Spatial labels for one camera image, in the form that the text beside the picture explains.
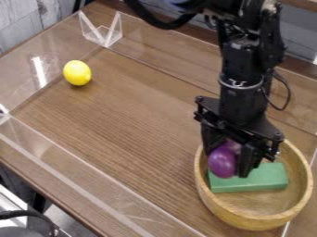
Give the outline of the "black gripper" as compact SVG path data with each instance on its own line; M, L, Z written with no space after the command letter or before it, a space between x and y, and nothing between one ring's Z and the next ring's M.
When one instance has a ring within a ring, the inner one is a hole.
M233 140L243 146L239 155L237 174L247 178L259 167L263 158L276 160L279 146L285 135L269 122L268 106L284 110L292 99L289 84L281 75L269 70L252 77L253 81L220 75L221 97L196 97L194 119L201 123L201 135L207 154L225 142ZM271 101L273 79L284 83L288 90L287 103L277 106Z

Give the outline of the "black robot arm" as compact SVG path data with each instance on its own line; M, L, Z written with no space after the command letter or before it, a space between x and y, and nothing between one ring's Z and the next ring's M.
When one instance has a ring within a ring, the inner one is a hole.
M209 4L217 14L223 70L219 98L198 96L194 119L201 122L205 153L227 139L243 146L236 174L245 178L263 160L275 161L285 135L267 117L273 104L276 66L287 45L280 32L279 0L224 0Z

